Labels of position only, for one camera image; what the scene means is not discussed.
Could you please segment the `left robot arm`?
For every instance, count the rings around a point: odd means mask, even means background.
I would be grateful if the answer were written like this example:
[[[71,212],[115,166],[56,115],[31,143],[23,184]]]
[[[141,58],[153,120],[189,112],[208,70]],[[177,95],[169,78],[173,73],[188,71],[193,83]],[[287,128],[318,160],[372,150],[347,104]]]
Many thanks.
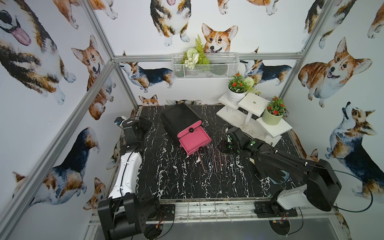
[[[123,130],[119,171],[110,195],[100,202],[98,215],[105,239],[122,240],[144,233],[146,220],[159,208],[154,197],[139,200],[136,194],[144,139],[152,126],[146,117],[118,117]]]

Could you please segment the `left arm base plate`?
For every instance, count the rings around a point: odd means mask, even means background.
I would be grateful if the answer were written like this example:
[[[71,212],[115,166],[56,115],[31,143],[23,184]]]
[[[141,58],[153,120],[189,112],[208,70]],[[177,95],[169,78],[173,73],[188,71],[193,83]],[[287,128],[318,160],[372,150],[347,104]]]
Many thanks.
[[[146,221],[173,221],[175,219],[175,213],[175,204],[140,206],[138,211],[138,221],[140,224]]]

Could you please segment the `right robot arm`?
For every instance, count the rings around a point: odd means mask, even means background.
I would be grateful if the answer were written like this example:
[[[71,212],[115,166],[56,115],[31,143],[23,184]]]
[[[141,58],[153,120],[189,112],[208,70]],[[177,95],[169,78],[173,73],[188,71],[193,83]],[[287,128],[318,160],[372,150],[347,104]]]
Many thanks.
[[[289,173],[303,182],[302,186],[281,191],[275,197],[282,208],[290,210],[312,205],[324,212],[332,210],[342,185],[328,162],[308,161],[282,152],[262,140],[250,139],[237,127],[229,129],[226,135],[218,145],[221,153],[253,160],[263,178],[278,182]]]

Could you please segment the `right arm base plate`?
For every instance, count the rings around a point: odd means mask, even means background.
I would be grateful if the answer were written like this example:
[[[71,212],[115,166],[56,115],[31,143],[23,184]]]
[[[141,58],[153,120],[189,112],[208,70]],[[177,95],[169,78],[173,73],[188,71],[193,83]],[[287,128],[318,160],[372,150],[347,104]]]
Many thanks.
[[[286,217],[297,217],[298,213],[296,209],[292,208],[286,210],[276,202],[264,201],[254,202],[255,210],[254,213],[258,218],[282,218]]]

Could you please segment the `black drawer cabinet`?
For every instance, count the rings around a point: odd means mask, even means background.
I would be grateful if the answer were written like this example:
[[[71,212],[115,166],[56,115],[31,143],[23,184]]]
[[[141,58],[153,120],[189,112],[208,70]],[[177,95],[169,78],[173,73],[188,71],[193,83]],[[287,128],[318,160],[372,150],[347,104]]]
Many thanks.
[[[161,113],[161,121],[165,130],[175,141],[179,140],[177,135],[180,131],[199,120],[202,121],[199,115],[185,103],[175,105]]]

